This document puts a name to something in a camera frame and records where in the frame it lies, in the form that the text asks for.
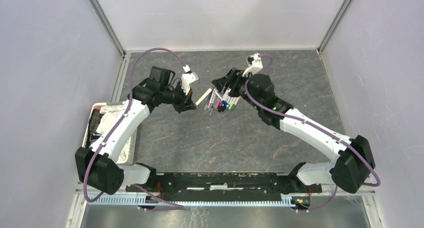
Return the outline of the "brown capped white marker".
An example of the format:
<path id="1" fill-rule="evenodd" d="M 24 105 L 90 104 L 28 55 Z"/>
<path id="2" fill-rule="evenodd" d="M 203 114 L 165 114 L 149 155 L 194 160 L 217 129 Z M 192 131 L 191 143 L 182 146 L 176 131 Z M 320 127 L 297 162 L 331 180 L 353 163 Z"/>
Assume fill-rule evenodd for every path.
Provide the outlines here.
<path id="1" fill-rule="evenodd" d="M 201 95 L 201 97 L 200 98 L 198 98 L 197 99 L 197 101 L 195 102 L 195 105 L 196 106 L 199 106 L 200 104 L 201 104 L 201 102 L 203 101 L 203 100 L 205 100 L 210 94 L 211 94 L 211 92 L 213 91 L 213 88 L 208 88 L 206 91 L 205 91 L 205 93 L 204 94 L 202 94 Z"/>

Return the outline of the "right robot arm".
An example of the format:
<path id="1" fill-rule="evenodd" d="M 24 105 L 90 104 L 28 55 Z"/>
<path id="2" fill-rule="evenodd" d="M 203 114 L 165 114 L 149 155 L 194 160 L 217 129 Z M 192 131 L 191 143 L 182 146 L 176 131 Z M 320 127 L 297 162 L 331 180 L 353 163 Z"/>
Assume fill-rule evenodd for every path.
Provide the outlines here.
<path id="1" fill-rule="evenodd" d="M 334 184 L 354 194 L 362 186 L 381 184 L 370 143 L 365 137 L 352 138 L 308 118 L 275 94 L 268 75 L 244 75 L 244 71 L 232 69 L 211 83 L 219 92 L 229 90 L 230 97 L 249 103 L 265 124 L 301 139 L 329 159 L 322 163 L 299 163 L 288 179 L 293 191 L 302 192 L 311 185 Z"/>

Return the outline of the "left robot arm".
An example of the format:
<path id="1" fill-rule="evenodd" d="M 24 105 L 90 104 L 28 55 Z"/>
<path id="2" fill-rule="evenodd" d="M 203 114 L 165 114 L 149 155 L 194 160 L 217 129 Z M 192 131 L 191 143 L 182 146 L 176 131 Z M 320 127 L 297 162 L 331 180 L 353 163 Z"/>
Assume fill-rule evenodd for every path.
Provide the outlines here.
<path id="1" fill-rule="evenodd" d="M 138 126 L 161 104 L 172 105 L 177 113 L 195 110 L 190 85 L 199 77 L 184 66 L 184 73 L 172 86 L 175 72 L 153 66 L 149 77 L 132 88 L 122 110 L 107 130 L 88 148 L 80 147 L 75 161 L 84 195 L 90 186 L 101 194 L 113 195 L 122 186 L 139 185 L 145 192 L 157 186 L 156 169 L 142 163 L 118 165 L 119 156 Z"/>

